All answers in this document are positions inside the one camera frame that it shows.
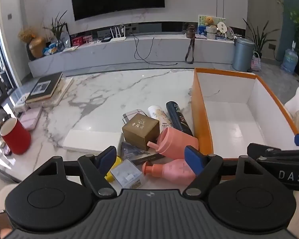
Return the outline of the white long box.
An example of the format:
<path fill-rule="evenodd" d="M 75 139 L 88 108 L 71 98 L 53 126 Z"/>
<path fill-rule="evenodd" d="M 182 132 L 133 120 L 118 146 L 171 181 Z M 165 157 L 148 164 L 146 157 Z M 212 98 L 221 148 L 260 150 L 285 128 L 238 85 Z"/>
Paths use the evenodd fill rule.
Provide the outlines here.
<path fill-rule="evenodd" d="M 109 146 L 114 146 L 120 152 L 124 141 L 122 133 L 95 132 L 72 129 L 63 141 L 62 147 L 69 151 L 98 155 Z"/>

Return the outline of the pink pump bottle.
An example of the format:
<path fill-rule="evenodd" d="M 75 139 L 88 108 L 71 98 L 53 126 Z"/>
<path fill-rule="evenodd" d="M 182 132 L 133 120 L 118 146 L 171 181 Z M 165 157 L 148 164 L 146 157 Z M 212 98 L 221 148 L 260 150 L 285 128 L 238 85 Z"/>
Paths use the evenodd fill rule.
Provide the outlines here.
<path fill-rule="evenodd" d="M 142 166 L 142 172 L 144 175 L 163 178 L 180 185 L 189 185 L 196 178 L 184 159 L 176 159 L 166 164 L 151 164 L 147 161 Z"/>

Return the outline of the clear plastic small box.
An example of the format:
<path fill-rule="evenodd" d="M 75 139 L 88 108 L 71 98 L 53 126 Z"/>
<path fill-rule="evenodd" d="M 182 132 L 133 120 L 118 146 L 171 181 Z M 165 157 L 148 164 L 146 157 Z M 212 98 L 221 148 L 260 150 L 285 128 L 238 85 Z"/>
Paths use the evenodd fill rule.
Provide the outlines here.
<path fill-rule="evenodd" d="M 143 185 L 144 175 L 128 159 L 110 170 L 114 179 L 124 189 L 137 189 Z"/>

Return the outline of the pink cup with spout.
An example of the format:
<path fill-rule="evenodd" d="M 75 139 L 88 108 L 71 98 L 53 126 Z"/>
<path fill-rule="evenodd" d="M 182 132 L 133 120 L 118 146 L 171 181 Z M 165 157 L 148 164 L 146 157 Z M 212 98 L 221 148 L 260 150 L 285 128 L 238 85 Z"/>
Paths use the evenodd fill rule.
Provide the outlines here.
<path fill-rule="evenodd" d="M 156 142 L 149 141 L 147 146 L 164 157 L 184 159 L 186 146 L 192 146 L 198 150 L 199 142 L 194 136 L 188 135 L 178 129 L 168 127 L 160 133 Z"/>

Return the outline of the dark illustrated card box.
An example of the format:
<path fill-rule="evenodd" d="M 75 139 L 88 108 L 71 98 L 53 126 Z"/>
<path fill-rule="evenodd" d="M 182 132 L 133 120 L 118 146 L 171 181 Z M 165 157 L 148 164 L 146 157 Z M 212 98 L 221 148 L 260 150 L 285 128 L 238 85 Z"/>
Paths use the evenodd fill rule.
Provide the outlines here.
<path fill-rule="evenodd" d="M 144 151 L 134 145 L 129 144 L 126 141 L 121 143 L 121 151 L 119 157 L 124 160 L 129 160 L 136 166 L 142 165 L 147 161 L 156 161 L 164 158 L 163 155 L 157 153 L 154 149 L 150 148 L 148 151 Z"/>

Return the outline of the dark blue cylinder can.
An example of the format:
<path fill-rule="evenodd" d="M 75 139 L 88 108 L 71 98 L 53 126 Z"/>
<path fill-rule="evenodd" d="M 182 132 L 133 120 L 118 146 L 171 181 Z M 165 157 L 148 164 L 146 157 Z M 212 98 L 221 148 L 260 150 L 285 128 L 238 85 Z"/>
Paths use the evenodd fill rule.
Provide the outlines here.
<path fill-rule="evenodd" d="M 166 103 L 166 109 L 171 118 L 173 127 L 175 129 L 178 129 L 179 131 L 182 131 L 183 133 L 186 133 L 186 134 L 192 136 L 193 133 L 192 133 L 188 123 L 186 122 L 186 119 L 185 119 L 184 115 L 182 114 L 182 112 L 179 108 L 179 105 L 175 101 L 169 101 Z"/>

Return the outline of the gold cube box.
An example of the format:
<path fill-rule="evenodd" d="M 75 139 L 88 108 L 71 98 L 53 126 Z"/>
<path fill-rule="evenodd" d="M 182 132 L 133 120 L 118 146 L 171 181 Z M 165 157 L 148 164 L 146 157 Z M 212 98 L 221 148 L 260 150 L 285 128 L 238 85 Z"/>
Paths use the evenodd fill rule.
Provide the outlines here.
<path fill-rule="evenodd" d="M 156 142 L 160 135 L 160 125 L 158 120 L 137 113 L 122 127 L 122 132 L 126 142 L 147 151 L 147 143 Z"/>

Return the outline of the plaid glasses case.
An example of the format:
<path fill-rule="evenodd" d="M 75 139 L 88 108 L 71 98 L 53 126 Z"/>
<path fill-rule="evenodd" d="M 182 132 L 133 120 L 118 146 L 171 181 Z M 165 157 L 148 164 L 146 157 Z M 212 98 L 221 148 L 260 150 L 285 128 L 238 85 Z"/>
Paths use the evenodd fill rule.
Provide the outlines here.
<path fill-rule="evenodd" d="M 129 111 L 129 112 L 124 113 L 122 115 L 122 121 L 123 121 L 123 123 L 124 124 L 128 123 L 137 114 L 141 114 L 143 116 L 146 116 L 146 113 L 143 110 L 141 110 L 141 109 L 132 110 L 132 111 Z"/>

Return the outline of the white floral bottle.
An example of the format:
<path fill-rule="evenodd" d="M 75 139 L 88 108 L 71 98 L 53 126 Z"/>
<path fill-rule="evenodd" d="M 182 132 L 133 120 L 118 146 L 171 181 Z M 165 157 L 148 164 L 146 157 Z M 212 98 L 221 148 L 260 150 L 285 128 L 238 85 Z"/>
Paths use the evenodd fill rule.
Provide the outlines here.
<path fill-rule="evenodd" d="M 159 121 L 160 133 L 168 127 L 173 127 L 168 116 L 165 114 L 165 112 L 162 110 L 160 106 L 152 105 L 148 108 L 148 112 L 151 118 Z"/>

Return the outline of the white sock foot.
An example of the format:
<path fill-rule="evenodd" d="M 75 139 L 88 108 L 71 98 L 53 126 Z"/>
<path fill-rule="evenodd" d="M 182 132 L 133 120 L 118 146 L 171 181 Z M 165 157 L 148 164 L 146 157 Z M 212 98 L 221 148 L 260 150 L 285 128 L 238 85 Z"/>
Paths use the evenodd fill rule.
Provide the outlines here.
<path fill-rule="evenodd" d="M 299 87 L 297 88 L 295 95 L 285 103 L 284 107 L 291 117 L 294 117 L 297 111 L 299 111 Z"/>

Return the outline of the orange white storage box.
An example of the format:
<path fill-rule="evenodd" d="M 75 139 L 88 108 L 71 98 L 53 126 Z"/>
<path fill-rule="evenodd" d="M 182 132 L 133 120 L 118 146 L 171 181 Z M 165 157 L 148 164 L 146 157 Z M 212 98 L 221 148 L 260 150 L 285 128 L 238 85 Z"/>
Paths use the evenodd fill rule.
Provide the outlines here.
<path fill-rule="evenodd" d="M 277 96 L 252 73 L 195 69 L 191 109 L 202 154 L 235 159 L 250 143 L 299 149 L 298 130 Z"/>

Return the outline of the beige books stack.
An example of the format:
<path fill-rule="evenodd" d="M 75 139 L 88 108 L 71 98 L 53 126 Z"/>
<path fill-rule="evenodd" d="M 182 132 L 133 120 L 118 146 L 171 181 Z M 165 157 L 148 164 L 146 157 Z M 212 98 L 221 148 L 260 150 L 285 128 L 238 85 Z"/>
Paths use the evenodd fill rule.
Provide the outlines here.
<path fill-rule="evenodd" d="M 57 88 L 55 89 L 53 95 L 49 99 L 44 99 L 33 103 L 26 103 L 26 105 L 31 109 L 37 107 L 42 107 L 42 108 L 55 107 L 60 103 L 63 96 L 65 95 L 65 93 L 70 88 L 73 82 L 74 82 L 73 77 L 67 77 L 67 78 L 64 77 L 58 83 Z"/>

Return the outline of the white wifi router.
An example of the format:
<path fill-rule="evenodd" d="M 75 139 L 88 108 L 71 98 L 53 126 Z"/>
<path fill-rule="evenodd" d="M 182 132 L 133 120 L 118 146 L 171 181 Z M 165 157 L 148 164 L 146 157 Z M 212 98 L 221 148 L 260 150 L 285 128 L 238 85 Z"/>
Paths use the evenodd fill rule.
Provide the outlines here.
<path fill-rule="evenodd" d="M 124 25 L 110 28 L 111 42 L 124 41 L 126 39 L 126 27 Z"/>

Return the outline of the gold vase with dried flowers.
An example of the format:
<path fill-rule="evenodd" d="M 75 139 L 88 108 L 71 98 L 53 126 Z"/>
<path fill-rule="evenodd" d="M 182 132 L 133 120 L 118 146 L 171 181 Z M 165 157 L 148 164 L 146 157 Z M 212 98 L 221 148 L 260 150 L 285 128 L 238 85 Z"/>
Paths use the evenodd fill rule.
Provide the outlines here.
<path fill-rule="evenodd" d="M 19 31 L 18 38 L 26 44 L 26 51 L 30 61 L 43 57 L 43 50 L 46 47 L 46 39 L 44 37 L 38 36 L 33 29 L 27 28 Z"/>

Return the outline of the teddy bear picture board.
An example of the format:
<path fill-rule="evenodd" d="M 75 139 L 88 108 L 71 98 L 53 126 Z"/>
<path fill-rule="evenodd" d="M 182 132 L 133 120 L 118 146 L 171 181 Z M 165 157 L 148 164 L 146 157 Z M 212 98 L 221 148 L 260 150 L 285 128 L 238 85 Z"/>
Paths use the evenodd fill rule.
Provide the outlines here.
<path fill-rule="evenodd" d="M 226 19 L 221 17 L 198 15 L 197 34 L 206 35 L 206 28 L 208 26 L 217 26 L 219 22 L 226 22 Z"/>

